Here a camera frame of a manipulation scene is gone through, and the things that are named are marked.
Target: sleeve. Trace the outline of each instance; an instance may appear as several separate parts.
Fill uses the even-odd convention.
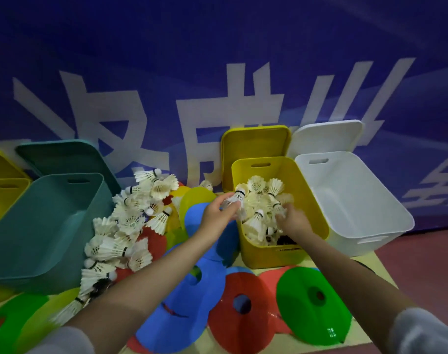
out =
[[[396,317],[388,345],[394,354],[448,354],[448,327],[421,308],[408,308]]]
[[[94,347],[78,328],[60,327],[26,354],[94,354]]]

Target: empty teal bin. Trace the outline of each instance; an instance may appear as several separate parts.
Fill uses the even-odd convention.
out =
[[[0,220],[0,285],[52,295],[78,287],[93,219],[112,212],[99,173],[34,181]]]

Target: forearm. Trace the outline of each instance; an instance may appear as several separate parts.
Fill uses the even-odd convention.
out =
[[[415,307],[396,287],[335,250],[318,236],[295,236],[339,294],[347,308],[380,351],[386,353],[389,330],[396,316]]]
[[[110,288],[67,326],[81,329],[96,354],[116,354],[211,247],[200,231],[167,256]]]

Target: person's left hand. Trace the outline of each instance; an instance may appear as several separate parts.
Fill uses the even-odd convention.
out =
[[[225,210],[221,211],[219,209],[222,202],[233,194],[233,192],[228,192],[216,197],[213,202],[207,205],[204,209],[198,232],[213,243],[221,236],[229,221],[235,219],[235,214],[240,208],[240,201],[236,201],[230,204]]]

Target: blue wall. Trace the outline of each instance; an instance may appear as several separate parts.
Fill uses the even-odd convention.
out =
[[[448,226],[448,0],[0,0],[8,154],[80,137],[124,185],[218,184],[229,127],[337,119],[417,229]]]

